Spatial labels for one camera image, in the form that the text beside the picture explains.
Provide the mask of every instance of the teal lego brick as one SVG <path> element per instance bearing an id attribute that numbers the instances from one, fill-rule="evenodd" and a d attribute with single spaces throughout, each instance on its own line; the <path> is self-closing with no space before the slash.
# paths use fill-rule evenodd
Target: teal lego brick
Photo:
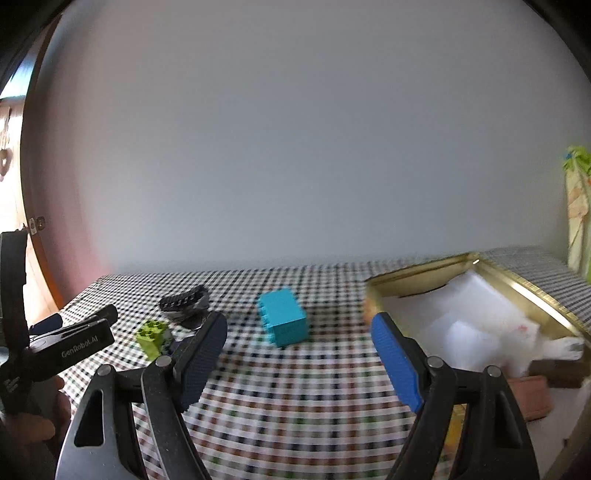
<path id="1" fill-rule="evenodd" d="M 264 293 L 259 298 L 258 307 L 262 326 L 271 343 L 285 346 L 308 338 L 306 313 L 289 288 Z"/>
<path id="2" fill-rule="evenodd" d="M 277 346 L 291 345 L 308 339 L 308 323 L 306 319 L 295 320 L 273 327 L 273 336 Z"/>

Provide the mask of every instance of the lime green lego brick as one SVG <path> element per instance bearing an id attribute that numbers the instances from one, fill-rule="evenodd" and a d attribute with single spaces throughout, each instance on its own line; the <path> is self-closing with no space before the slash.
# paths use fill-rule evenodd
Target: lime green lego brick
<path id="1" fill-rule="evenodd" d="M 166 322 L 148 320 L 142 324 L 135 339 L 149 360 L 155 360 L 167 353 L 165 350 L 172 343 L 173 336 Z"/>

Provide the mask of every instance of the table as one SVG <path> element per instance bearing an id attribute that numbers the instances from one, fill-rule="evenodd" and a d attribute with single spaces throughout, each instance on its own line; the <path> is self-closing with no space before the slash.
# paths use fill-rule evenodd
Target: table
<path id="1" fill-rule="evenodd" d="M 541 287 L 591 325 L 591 288 L 539 248 L 504 248 L 484 256 Z M 391 261 L 199 273 L 107 275 L 62 311 L 77 322 L 113 303 L 115 343 L 64 373 L 78 405 L 96 368 L 147 365 L 134 335 L 146 319 L 162 319 L 159 299 L 205 284 L 211 308 L 228 318 L 228 339 L 198 404 L 184 415 L 213 479 L 384 478 L 414 415 L 396 397 L 362 318 L 364 281 L 432 260 Z M 267 343 L 256 311 L 261 293 L 289 287 L 306 310 L 308 342 Z M 175 326 L 181 339 L 190 334 Z M 150 477 L 164 478 L 142 405 L 134 405 L 138 440 Z M 445 476 L 442 457 L 437 474 Z"/>

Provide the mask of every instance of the white wall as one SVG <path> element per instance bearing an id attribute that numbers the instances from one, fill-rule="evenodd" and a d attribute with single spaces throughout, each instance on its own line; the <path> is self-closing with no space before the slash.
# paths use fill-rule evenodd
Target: white wall
<path id="1" fill-rule="evenodd" d="M 588 80 L 521 0 L 78 0 L 36 107 L 53 261 L 92 264 L 74 290 L 510 244 L 563 257 L 559 158 L 591 132 Z"/>

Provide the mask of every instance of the blue gripper pad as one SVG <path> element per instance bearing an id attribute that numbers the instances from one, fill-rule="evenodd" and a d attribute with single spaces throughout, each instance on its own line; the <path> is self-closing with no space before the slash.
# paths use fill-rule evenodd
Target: blue gripper pad
<path id="1" fill-rule="evenodd" d="M 61 315 L 59 313 L 54 313 L 45 320 L 30 326 L 29 335 L 45 335 L 46 333 L 53 332 L 53 330 L 61 328 L 63 324 L 64 322 L 61 319 Z"/>
<path id="2" fill-rule="evenodd" d="M 421 379 L 413 361 L 399 343 L 404 341 L 405 337 L 394 325 L 390 315 L 378 313 L 373 318 L 371 338 L 396 395 L 413 412 L 418 412 L 424 402 L 420 390 Z"/>
<path id="3" fill-rule="evenodd" d="M 178 404 L 182 411 L 199 401 L 227 336 L 226 317 L 219 312 L 211 312 L 200 330 L 183 340 L 174 352 L 173 358 L 177 361 L 174 374 L 181 386 Z"/>

